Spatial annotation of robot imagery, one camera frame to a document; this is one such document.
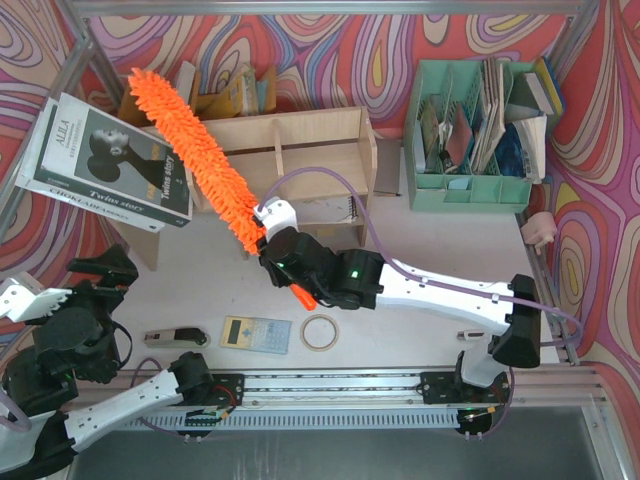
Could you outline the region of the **beige and blue calculator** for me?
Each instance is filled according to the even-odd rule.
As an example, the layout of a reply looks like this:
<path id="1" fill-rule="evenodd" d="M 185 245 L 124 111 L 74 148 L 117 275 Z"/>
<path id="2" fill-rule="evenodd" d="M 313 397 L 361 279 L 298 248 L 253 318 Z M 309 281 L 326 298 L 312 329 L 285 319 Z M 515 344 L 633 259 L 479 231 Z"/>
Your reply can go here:
<path id="1" fill-rule="evenodd" d="M 288 353 L 292 322 L 227 316 L 220 339 L 223 348 L 266 354 Z"/>

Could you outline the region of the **orange microfiber duster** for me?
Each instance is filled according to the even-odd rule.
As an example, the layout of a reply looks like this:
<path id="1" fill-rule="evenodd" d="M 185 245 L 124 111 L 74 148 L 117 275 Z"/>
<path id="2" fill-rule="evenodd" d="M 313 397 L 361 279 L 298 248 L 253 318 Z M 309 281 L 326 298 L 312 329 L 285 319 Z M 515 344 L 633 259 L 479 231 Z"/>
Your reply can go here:
<path id="1" fill-rule="evenodd" d="M 257 242 L 265 238 L 265 228 L 254 215 L 258 199 L 214 137 L 159 74 L 134 68 L 128 83 L 138 108 L 191 171 L 219 218 L 247 253 L 258 254 Z"/>

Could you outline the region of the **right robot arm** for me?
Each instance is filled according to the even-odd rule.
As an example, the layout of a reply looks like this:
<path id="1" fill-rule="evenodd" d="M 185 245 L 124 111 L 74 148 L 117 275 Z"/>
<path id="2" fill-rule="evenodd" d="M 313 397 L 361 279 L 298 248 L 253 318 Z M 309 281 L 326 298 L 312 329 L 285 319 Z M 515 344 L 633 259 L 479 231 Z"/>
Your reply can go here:
<path id="1" fill-rule="evenodd" d="M 293 227 L 259 240 L 257 250 L 273 285 L 291 288 L 309 308 L 411 307 L 474 327 L 480 338 L 456 362 L 462 384 L 487 388 L 509 368 L 541 364 L 541 309 L 526 275 L 482 286 L 387 261 L 378 252 L 334 252 Z"/>

